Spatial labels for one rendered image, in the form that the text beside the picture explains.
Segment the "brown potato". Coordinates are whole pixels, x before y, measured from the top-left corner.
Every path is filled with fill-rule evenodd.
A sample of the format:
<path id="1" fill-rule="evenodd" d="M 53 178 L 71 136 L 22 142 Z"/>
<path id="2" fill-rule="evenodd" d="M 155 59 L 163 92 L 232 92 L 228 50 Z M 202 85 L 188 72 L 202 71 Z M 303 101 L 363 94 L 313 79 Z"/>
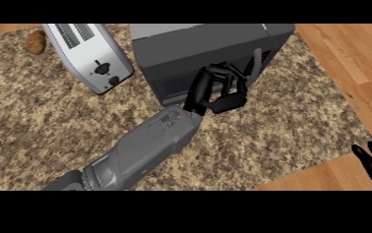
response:
<path id="1" fill-rule="evenodd" d="M 27 48 L 28 51 L 40 55 L 46 51 L 47 46 L 47 39 L 46 39 L 46 33 L 42 30 L 36 30 L 30 35 L 27 39 Z"/>

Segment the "dark grey microwave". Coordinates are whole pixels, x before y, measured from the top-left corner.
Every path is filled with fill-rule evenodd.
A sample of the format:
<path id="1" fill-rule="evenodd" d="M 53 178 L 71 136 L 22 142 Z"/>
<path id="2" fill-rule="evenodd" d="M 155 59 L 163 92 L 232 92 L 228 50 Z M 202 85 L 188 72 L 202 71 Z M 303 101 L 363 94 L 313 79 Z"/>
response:
<path id="1" fill-rule="evenodd" d="M 160 104 L 186 100 L 213 64 L 235 65 L 254 81 L 294 31 L 292 24 L 132 24 L 135 57 Z"/>

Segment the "silver toaster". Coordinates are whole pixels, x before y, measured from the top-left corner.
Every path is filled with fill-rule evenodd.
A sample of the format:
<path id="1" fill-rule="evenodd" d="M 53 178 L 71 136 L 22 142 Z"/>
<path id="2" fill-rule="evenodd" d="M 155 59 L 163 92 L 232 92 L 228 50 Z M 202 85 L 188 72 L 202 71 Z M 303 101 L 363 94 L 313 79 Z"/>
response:
<path id="1" fill-rule="evenodd" d="M 135 73 L 118 42 L 102 24 L 43 24 L 62 64 L 96 94 L 105 94 Z"/>

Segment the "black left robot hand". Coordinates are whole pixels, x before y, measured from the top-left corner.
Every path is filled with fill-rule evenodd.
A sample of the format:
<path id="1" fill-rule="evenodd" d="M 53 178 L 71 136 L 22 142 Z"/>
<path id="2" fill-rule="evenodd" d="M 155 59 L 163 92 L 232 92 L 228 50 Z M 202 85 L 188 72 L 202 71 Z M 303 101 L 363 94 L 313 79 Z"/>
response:
<path id="1" fill-rule="evenodd" d="M 241 108 L 247 103 L 247 77 L 228 62 L 204 67 L 189 88 L 183 109 L 205 115 L 207 109 L 216 114 Z M 222 95 L 210 101 L 214 83 L 222 83 Z"/>

